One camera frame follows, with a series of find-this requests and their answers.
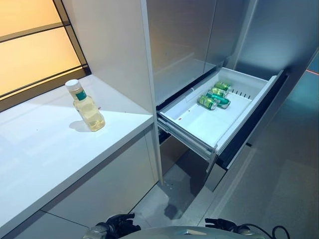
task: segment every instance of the black cable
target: black cable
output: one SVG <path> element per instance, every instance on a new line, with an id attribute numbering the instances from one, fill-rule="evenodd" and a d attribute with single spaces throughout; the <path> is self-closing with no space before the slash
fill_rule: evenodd
<path id="1" fill-rule="evenodd" d="M 264 234 L 266 234 L 267 236 L 269 236 L 270 239 L 276 239 L 276 238 L 272 238 L 272 236 L 266 232 L 264 229 L 262 229 L 261 227 L 254 225 L 254 224 L 250 224 L 250 223 L 245 223 L 243 225 L 240 225 L 237 229 L 236 232 L 239 233 L 239 230 L 242 229 L 244 226 L 251 226 L 251 227 L 255 227 L 258 228 L 259 230 L 261 230 Z"/>
<path id="2" fill-rule="evenodd" d="M 276 230 L 277 230 L 278 228 L 283 229 L 283 230 L 285 231 L 286 235 L 287 235 L 287 238 L 290 239 L 289 232 L 288 232 L 287 229 L 286 229 L 285 227 L 283 227 L 283 226 L 276 226 L 276 227 L 273 228 L 273 232 L 272 232 L 272 234 L 273 234 L 273 239 L 276 239 L 275 232 L 276 232 Z"/>
<path id="3" fill-rule="evenodd" d="M 275 232 L 278 228 L 281 228 L 285 231 L 286 235 L 287 235 L 287 239 L 290 239 L 290 235 L 289 235 L 289 232 L 287 231 L 287 229 L 284 227 L 284 226 L 275 226 L 272 230 L 272 235 L 271 236 L 268 232 L 266 232 L 264 229 L 262 229 L 261 227 L 255 225 L 255 224 L 250 224 L 250 223 L 246 223 L 246 224 L 243 224 L 243 225 L 240 225 L 237 227 L 237 229 L 235 229 L 234 232 L 237 232 L 239 233 L 239 230 L 242 229 L 244 226 L 251 226 L 251 227 L 255 227 L 259 230 L 261 230 L 264 234 L 266 234 L 270 239 L 277 239 L 276 236 L 275 236 Z"/>

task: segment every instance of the bottle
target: bottle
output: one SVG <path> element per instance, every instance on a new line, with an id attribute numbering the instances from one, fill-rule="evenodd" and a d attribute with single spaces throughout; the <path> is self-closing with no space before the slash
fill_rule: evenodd
<path id="1" fill-rule="evenodd" d="M 206 94 L 207 97 L 211 98 L 213 101 L 217 103 L 217 106 L 220 108 L 227 108 L 230 104 L 230 100 L 225 99 L 221 96 L 218 96 L 216 94 L 213 94 L 211 91 L 208 91 Z"/>
<path id="2" fill-rule="evenodd" d="M 211 98 L 207 97 L 207 96 L 201 96 L 199 97 L 199 99 L 197 100 L 197 102 L 204 106 L 205 108 L 208 108 L 209 110 L 214 110 L 217 106 L 217 103 L 212 100 Z"/>
<path id="3" fill-rule="evenodd" d="M 99 112 L 92 98 L 85 94 L 80 82 L 78 80 L 69 80 L 65 83 L 65 86 L 73 97 L 74 107 L 89 129 L 94 132 L 103 128 L 105 125 L 104 117 Z"/>

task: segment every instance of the green can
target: green can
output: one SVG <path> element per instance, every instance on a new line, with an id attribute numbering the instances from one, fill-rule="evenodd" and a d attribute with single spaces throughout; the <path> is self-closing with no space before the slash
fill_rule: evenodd
<path id="1" fill-rule="evenodd" d="M 201 96 L 198 98 L 197 102 L 204 106 L 205 108 L 208 108 L 209 110 L 214 110 L 217 106 L 217 103 L 207 96 Z"/>
<path id="2" fill-rule="evenodd" d="M 207 92 L 206 96 L 211 98 L 213 101 L 215 101 L 217 103 L 217 106 L 220 108 L 225 109 L 230 104 L 230 100 L 220 97 L 216 94 L 211 94 L 211 92 Z"/>
<path id="3" fill-rule="evenodd" d="M 216 87 L 213 87 L 209 92 L 211 92 L 212 94 L 216 94 L 218 96 L 221 96 L 221 97 L 225 97 L 228 94 L 227 91 L 221 90 L 221 89 L 216 88 Z"/>
<path id="4" fill-rule="evenodd" d="M 224 91 L 227 91 L 227 92 L 230 92 L 230 90 L 232 89 L 230 84 L 227 84 L 227 83 L 222 82 L 222 81 L 217 81 L 216 84 L 214 85 L 214 87 L 219 88 L 219 89 L 224 90 Z"/>

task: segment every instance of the pull-out drawer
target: pull-out drawer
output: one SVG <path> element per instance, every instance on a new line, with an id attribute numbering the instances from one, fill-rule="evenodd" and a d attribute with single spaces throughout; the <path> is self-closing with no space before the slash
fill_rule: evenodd
<path id="1" fill-rule="evenodd" d="M 208 172 L 215 161 L 227 168 L 286 78 L 283 71 L 267 81 L 221 68 L 158 110 L 159 127 L 209 161 Z M 232 85 L 231 103 L 210 111 L 197 99 L 217 81 Z"/>

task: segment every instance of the window frame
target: window frame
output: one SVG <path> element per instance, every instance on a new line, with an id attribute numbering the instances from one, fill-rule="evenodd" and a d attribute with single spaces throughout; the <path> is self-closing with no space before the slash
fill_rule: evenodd
<path id="1" fill-rule="evenodd" d="M 66 13 L 64 4 L 62 0 L 53 0 L 54 6 L 60 17 L 60 23 L 54 23 L 50 25 L 45 25 L 41 27 L 36 27 L 33 29 L 28 29 L 21 32 L 12 33 L 6 36 L 0 37 L 0 44 L 5 41 L 14 40 L 16 38 L 28 36 L 31 34 L 37 34 L 43 31 L 53 30 L 56 28 L 64 27 L 72 47 L 80 61 L 80 65 L 68 69 L 66 71 L 60 72 L 58 74 L 48 76 L 46 78 L 35 81 L 31 84 L 22 86 L 18 89 L 0 95 L 0 112 L 7 110 L 15 105 L 18 105 L 24 101 L 32 99 L 39 96 L 45 92 L 58 88 L 70 79 L 80 79 L 85 76 L 91 75 L 90 67 L 85 59 L 82 48 L 79 41 L 75 35 L 71 21 Z"/>

